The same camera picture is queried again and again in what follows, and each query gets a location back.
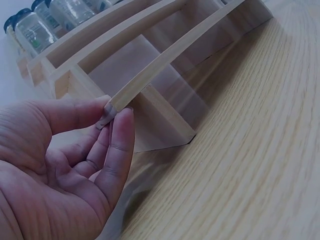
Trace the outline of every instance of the wooden table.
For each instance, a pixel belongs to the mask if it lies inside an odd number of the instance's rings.
[[[196,138],[134,156],[102,236],[320,239],[320,0],[265,4],[272,20],[188,74],[209,108]]]

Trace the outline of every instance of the spice rack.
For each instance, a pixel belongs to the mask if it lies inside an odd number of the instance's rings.
[[[54,99],[109,94],[113,112],[132,105],[135,152],[182,146],[196,132],[167,101],[170,96],[157,90],[154,78],[166,70],[182,76],[270,18],[261,0],[125,0],[67,33],[20,69],[28,70],[33,86],[47,82]],[[115,56],[139,38],[154,48],[156,56],[143,67],[133,67],[132,76],[106,77],[111,94],[106,92],[91,72],[110,59],[108,76],[126,72],[140,60],[140,53]],[[122,65],[125,61],[119,59],[128,56],[132,64]],[[173,95],[179,93],[178,88],[172,90],[173,81],[166,84]]]

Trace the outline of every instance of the black lid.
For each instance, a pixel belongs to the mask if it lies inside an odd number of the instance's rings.
[[[32,13],[30,8],[24,8],[17,12],[15,15],[14,21],[12,23],[13,30],[16,30],[17,22],[25,17],[26,14]]]
[[[4,26],[3,26],[3,29],[4,29],[4,32],[5,32],[5,33],[7,33],[7,28],[14,23],[15,18],[16,18],[16,15],[13,15],[13,16],[9,17],[9,18],[5,21]]]
[[[44,2],[45,2],[45,5],[49,8],[51,0],[44,0]]]
[[[36,7],[45,0],[35,0],[31,5],[31,10],[34,11]]]

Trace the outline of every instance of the fingernail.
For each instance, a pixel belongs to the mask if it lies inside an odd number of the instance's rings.
[[[109,95],[103,95],[100,97],[97,97],[98,101],[109,101],[111,99],[111,97]]]
[[[110,99],[111,97],[109,95],[103,95],[96,98],[96,100],[103,105],[106,105],[110,101]]]
[[[131,109],[134,112],[134,108],[132,106],[127,106],[126,109]]]

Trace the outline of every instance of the hand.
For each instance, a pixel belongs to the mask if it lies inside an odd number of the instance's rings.
[[[27,101],[0,110],[0,239],[99,236],[127,180],[135,143],[130,108],[102,131],[92,126],[108,100]],[[89,126],[77,143],[48,149],[53,135]]]

